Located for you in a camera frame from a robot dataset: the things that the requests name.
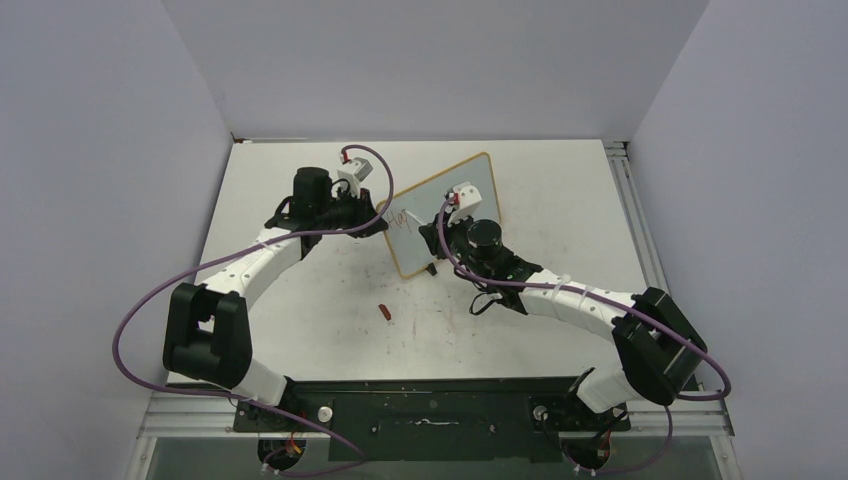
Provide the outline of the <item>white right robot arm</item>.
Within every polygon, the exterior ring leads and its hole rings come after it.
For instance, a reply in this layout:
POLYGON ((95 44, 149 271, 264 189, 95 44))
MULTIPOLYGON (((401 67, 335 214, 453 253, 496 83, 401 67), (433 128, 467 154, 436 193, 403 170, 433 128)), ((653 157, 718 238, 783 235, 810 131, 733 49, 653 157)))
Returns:
POLYGON ((500 225, 468 216, 451 223, 446 213, 418 228, 429 252, 448 260, 455 275, 491 303, 523 315, 548 317, 614 345, 618 361, 591 367, 565 402, 569 421, 590 428, 605 412, 631 400, 668 406, 707 352, 670 295, 603 290, 528 262, 505 247, 500 225))

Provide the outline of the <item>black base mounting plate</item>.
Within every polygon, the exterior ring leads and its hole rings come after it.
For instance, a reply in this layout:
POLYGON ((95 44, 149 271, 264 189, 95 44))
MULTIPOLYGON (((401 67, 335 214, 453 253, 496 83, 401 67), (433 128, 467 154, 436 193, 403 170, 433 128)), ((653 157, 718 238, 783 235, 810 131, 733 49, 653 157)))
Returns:
POLYGON ((557 462, 632 430, 639 402, 594 413, 579 403, 572 377, 460 380, 297 381, 277 412, 238 402, 238 433, 294 433, 319 427, 341 435, 371 461, 557 462))

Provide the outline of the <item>aluminium rail right side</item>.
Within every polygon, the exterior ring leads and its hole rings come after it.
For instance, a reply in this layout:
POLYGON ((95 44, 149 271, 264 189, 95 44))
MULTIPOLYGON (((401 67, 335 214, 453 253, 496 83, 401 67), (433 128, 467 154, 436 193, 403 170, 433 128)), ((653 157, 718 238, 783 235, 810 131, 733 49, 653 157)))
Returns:
POLYGON ((603 148, 637 250, 644 280, 649 287, 668 292, 666 276, 637 192, 628 157, 627 143, 623 141, 604 142, 603 148))

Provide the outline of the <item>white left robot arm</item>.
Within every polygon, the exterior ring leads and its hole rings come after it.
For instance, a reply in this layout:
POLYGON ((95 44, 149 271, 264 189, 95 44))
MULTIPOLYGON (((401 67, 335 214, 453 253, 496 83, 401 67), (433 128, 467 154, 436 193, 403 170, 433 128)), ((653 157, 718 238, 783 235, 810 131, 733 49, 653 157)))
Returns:
POLYGON ((371 169, 367 160, 355 158, 333 180, 323 168, 299 168, 292 194, 265 222, 253 251, 204 282, 182 283, 172 292, 164 367, 258 401, 259 417, 271 429, 290 428, 298 403, 284 394, 288 378, 255 359, 249 310, 286 269, 309 254, 324 231, 366 238, 387 229, 361 185, 371 169))

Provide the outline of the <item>aluminium rail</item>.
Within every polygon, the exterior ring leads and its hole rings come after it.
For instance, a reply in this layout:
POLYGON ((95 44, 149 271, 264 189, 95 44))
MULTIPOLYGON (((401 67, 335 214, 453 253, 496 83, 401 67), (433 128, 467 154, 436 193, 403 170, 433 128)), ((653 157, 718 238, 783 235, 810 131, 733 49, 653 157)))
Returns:
POLYGON ((666 276, 637 192, 628 157, 627 143, 623 141, 604 142, 603 148, 637 250, 644 280, 649 287, 668 292, 666 276))
MULTIPOLYGON (((630 429, 618 437, 663 437, 667 416, 646 401, 627 404, 630 429)), ((715 437, 733 434, 729 415, 719 401, 678 401, 670 406, 673 434, 715 437)), ((236 408, 225 398, 166 393, 152 395, 138 432, 139 438, 281 438, 282 432, 238 432, 233 428, 236 408)))

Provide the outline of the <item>white red whiteboard marker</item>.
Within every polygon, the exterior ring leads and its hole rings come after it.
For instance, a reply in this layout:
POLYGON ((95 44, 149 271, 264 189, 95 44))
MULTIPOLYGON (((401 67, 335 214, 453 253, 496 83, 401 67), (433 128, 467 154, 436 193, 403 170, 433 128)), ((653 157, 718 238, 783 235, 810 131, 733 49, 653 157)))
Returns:
POLYGON ((420 218, 418 215, 416 215, 415 213, 413 213, 411 210, 405 209, 405 210, 404 210, 404 213, 406 214, 406 216, 407 216, 410 220, 414 221, 414 222, 415 222, 416 224, 418 224, 419 226, 426 226, 426 225, 428 224, 428 221, 426 221, 426 220, 424 220, 424 219, 420 218))

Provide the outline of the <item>aluminium rail front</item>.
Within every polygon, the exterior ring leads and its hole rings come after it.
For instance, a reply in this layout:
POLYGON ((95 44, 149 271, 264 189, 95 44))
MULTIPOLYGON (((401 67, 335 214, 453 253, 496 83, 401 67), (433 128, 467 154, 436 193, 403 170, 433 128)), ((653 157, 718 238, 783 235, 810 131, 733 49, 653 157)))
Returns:
MULTIPOLYGON (((663 437, 667 416, 646 401, 627 404, 630 429, 618 437, 663 437)), ((733 434, 729 415, 719 401, 678 401, 670 406, 673 434, 715 437, 733 434)), ((138 432, 139 438, 281 438, 282 432, 238 432, 233 428, 236 408, 225 398, 166 393, 152 395, 138 432)))

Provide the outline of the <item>red marker cap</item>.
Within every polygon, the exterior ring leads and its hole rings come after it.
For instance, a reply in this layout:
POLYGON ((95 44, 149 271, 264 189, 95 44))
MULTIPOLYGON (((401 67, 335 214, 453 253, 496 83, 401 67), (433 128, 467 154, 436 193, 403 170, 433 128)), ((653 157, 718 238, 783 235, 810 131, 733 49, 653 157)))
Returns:
POLYGON ((386 321, 392 320, 391 312, 385 304, 379 304, 378 308, 386 321))

